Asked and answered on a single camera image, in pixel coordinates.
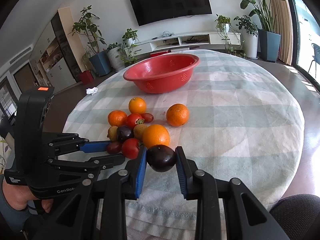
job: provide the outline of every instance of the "doorway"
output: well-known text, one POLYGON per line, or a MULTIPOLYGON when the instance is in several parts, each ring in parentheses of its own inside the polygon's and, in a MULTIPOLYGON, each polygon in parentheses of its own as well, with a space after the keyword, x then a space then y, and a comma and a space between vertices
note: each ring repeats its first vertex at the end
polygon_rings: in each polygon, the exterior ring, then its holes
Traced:
POLYGON ((25 64, 21 69, 13 74, 14 79, 21 91, 21 93, 39 86, 39 83, 33 74, 30 63, 25 64))
POLYGON ((17 112, 18 99, 16 98, 10 83, 5 77, 0 82, 0 120, 6 116, 8 119, 17 112))

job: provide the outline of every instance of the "red colander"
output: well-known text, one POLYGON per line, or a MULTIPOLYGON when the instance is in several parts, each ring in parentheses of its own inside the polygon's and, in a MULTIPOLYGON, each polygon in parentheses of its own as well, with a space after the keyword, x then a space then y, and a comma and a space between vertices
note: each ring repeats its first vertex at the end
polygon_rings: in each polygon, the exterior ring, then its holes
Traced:
POLYGON ((167 54, 145 59, 130 67, 123 75, 142 91, 161 94, 185 85, 200 59, 192 54, 167 54))

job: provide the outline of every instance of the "air vent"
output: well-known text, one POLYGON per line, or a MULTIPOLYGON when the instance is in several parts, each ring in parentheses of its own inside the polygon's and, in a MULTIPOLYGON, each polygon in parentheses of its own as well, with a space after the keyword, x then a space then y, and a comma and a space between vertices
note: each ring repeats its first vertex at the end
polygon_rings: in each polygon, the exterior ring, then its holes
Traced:
POLYGON ((29 51, 31 51, 31 46, 26 48, 24 51, 15 56, 12 60, 10 60, 10 65, 21 59, 24 55, 26 55, 29 51))

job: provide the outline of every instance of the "white plant pot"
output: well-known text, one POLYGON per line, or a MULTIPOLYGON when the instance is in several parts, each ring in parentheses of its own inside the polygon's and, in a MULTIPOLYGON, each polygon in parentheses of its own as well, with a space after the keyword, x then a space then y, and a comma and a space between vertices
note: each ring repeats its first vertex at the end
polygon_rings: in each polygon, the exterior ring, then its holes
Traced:
POLYGON ((221 33, 228 33, 229 29, 230 29, 230 25, 228 23, 226 23, 223 28, 218 28, 218 29, 220 29, 221 33))
POLYGON ((258 34, 257 36, 247 33, 246 30, 242 33, 244 38, 245 55, 251 59, 257 59, 258 50, 258 34))
POLYGON ((133 39, 133 38, 129 38, 127 41, 128 47, 130 47, 132 44, 135 44, 135 43, 136 43, 136 39, 133 39))
POLYGON ((116 70, 116 72, 124 69, 124 63, 121 60, 120 52, 118 51, 119 48, 113 48, 110 50, 107 55, 110 60, 111 66, 116 70))

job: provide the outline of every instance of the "gray plant pot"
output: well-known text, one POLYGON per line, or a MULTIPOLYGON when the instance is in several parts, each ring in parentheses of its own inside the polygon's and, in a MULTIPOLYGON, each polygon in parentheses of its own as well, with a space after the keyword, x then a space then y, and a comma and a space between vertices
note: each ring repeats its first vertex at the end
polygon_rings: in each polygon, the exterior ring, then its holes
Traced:
POLYGON ((100 77, 105 76, 112 71, 107 53, 104 50, 90 57, 89 60, 100 77))
POLYGON ((268 62, 276 62, 279 53, 281 35, 259 30, 260 57, 268 62))

